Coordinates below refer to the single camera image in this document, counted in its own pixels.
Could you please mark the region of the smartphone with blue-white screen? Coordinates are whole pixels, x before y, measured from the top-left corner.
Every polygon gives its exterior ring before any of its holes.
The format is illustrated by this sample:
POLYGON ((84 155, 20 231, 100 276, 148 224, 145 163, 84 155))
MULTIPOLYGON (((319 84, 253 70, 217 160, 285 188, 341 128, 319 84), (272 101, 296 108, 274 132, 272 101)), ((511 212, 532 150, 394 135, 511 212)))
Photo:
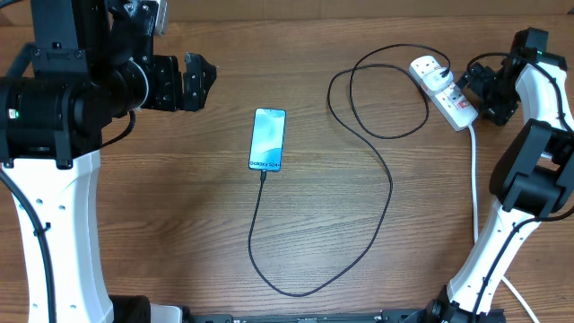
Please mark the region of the smartphone with blue-white screen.
POLYGON ((261 108, 255 111, 248 167, 278 172, 282 167, 286 111, 261 108))

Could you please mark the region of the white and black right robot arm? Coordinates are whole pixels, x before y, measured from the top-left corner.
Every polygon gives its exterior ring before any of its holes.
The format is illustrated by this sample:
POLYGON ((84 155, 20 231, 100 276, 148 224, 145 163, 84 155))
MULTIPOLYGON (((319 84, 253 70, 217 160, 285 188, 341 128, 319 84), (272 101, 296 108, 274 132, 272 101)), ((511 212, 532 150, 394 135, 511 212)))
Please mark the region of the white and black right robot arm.
POLYGON ((498 71, 474 57, 455 81, 480 101, 479 115, 503 126, 517 108, 524 125, 494 167, 487 223, 458 273, 410 322, 501 322, 491 303, 515 255, 541 223, 563 212, 573 193, 573 117, 565 91, 568 66, 547 51, 549 33, 518 31, 498 71))

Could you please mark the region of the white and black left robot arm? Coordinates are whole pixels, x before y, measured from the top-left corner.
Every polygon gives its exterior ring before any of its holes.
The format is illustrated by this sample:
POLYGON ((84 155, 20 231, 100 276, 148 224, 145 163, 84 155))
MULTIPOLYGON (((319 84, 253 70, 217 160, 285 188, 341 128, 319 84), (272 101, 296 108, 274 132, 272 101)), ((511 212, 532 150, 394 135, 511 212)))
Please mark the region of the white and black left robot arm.
POLYGON ((96 195, 102 131, 139 109, 198 111, 202 56, 158 56, 164 1, 32 0, 34 40, 1 80, 1 180, 16 206, 31 322, 188 322, 187 307, 107 291, 96 195))

